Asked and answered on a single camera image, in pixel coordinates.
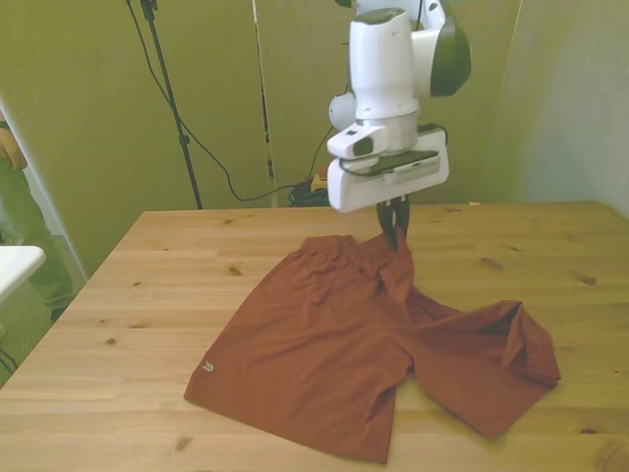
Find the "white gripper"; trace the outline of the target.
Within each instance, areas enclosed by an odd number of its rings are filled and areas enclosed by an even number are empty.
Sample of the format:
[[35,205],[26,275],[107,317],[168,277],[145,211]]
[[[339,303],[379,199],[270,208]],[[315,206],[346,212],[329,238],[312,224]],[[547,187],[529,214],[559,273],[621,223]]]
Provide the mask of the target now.
[[327,169],[330,205],[340,212],[376,205],[382,234],[396,252],[396,226],[407,235],[410,224],[407,196],[440,185],[449,176],[447,142],[445,128],[424,125],[416,144],[400,154],[334,159]]

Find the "person bare hand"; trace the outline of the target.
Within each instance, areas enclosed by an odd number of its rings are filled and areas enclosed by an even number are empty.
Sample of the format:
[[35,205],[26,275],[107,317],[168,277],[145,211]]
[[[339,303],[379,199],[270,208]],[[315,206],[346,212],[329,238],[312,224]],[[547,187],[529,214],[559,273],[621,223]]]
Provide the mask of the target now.
[[0,145],[3,158],[13,170],[24,170],[28,167],[27,160],[10,130],[0,129]]

